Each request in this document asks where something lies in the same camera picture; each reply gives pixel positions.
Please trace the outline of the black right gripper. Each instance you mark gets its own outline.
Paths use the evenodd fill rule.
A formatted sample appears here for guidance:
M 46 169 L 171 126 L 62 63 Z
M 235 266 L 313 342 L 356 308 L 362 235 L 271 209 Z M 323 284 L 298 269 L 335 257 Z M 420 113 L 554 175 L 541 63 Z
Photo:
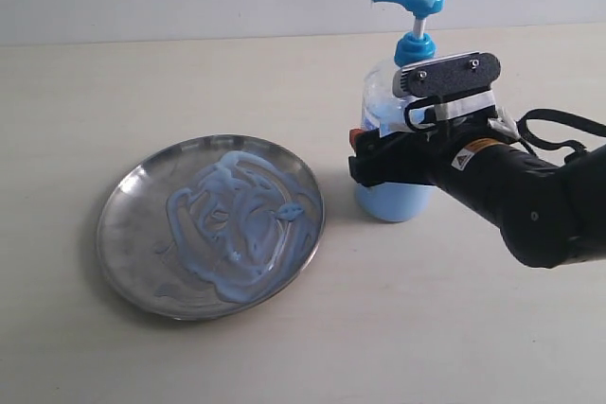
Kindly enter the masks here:
M 467 186 L 469 173 L 452 165 L 469 140 L 467 127 L 442 128 L 431 133 L 351 129 L 353 149 L 368 149 L 368 158 L 349 156 L 350 177 L 362 186 L 385 183 Z

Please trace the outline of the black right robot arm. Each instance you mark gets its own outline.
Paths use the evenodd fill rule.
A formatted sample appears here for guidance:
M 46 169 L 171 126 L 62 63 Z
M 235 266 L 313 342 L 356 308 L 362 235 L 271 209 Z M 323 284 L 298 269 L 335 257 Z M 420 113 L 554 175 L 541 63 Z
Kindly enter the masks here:
M 605 149 L 562 167 L 485 128 L 451 135 L 354 129 L 351 177 L 440 188 L 496 226 L 508 250 L 531 268 L 605 257 Z

